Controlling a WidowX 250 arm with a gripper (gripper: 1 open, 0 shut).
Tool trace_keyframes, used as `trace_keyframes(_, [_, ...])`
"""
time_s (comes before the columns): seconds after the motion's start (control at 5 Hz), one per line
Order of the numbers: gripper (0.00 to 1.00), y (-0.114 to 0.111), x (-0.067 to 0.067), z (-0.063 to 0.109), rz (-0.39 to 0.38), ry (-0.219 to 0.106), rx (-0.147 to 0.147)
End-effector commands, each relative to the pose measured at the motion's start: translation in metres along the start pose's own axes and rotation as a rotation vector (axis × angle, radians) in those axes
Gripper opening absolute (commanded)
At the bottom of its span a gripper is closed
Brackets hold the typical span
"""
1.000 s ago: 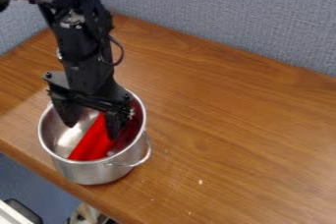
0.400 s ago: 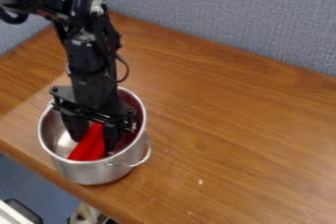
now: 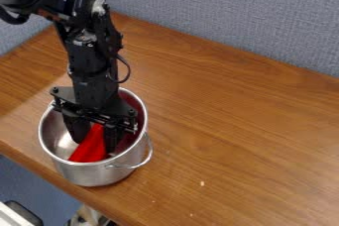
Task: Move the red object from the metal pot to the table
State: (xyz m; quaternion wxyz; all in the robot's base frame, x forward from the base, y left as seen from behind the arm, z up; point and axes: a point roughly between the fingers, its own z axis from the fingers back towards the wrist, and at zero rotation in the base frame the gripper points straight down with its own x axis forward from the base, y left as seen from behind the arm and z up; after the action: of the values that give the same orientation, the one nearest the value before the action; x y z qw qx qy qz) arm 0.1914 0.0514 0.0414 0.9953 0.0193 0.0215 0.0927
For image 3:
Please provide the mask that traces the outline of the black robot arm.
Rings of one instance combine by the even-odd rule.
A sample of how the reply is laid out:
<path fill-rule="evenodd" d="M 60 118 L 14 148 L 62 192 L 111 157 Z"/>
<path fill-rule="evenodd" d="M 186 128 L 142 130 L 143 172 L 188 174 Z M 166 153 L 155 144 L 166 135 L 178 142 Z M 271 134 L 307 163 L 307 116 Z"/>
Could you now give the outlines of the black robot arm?
<path fill-rule="evenodd" d="M 76 143 L 91 125 L 103 128 L 104 149 L 111 153 L 123 135 L 136 130 L 136 110 L 119 96 L 118 74 L 126 62 L 119 54 L 122 33 L 116 31 L 106 0 L 0 0 L 0 20 L 27 23 L 38 15 L 54 22 L 68 54 L 68 75 L 74 85 L 51 89 L 54 110 L 60 112 Z"/>

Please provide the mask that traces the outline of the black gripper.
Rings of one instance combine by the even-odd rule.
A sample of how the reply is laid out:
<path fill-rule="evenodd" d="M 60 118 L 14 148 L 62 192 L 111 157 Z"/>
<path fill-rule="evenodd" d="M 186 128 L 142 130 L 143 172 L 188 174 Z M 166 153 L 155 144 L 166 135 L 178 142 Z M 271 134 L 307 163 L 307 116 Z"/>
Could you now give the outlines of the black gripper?
<path fill-rule="evenodd" d="M 80 144 L 92 124 L 103 126 L 106 152 L 115 151 L 124 133 L 134 132 L 136 110 L 119 95 L 119 85 L 130 78 L 119 78 L 118 63 L 128 67 L 122 56 L 70 57 L 71 86 L 51 89 L 54 108 L 62 113 L 74 141 Z"/>

